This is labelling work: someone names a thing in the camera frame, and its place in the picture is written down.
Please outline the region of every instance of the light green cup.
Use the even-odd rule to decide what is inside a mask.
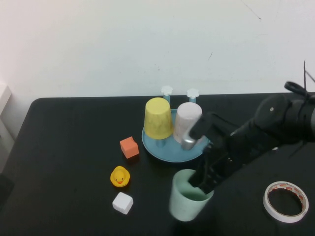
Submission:
[[[181,170],[173,177],[169,211],[180,221],[193,220],[214,193],[212,191],[205,194],[200,188],[194,188],[188,182],[194,172],[194,170]]]

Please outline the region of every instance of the wall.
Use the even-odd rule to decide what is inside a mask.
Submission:
[[[1,118],[39,97],[284,91],[315,75],[312,0],[1,0]]]

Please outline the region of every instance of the rubber duck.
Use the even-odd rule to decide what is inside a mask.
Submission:
[[[116,187],[124,187],[129,183],[130,174],[122,166],[117,166],[110,175],[110,181]]]

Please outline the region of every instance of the cube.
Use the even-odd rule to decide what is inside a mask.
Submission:
[[[133,204],[131,196],[120,192],[113,201],[115,210],[127,215]]]
[[[120,147],[126,158],[131,158],[139,154],[138,144],[132,137],[120,141]]]

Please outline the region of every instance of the black table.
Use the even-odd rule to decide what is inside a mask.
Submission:
[[[242,124],[268,94],[207,95],[197,103]],[[173,175],[195,168],[198,159],[169,164],[150,156],[141,142],[145,103],[151,97],[44,98],[32,103],[3,173],[15,187],[0,212],[0,235],[312,235],[315,232],[315,145],[292,158],[297,146],[271,151],[215,190],[192,222],[177,222],[168,211]],[[171,98],[172,108],[186,101]],[[138,160],[128,162],[119,141],[133,136]],[[118,166],[131,174],[115,188]],[[301,187],[310,202],[296,224],[269,217],[262,204],[266,187],[279,180]],[[128,215],[112,201],[123,191],[134,205]]]

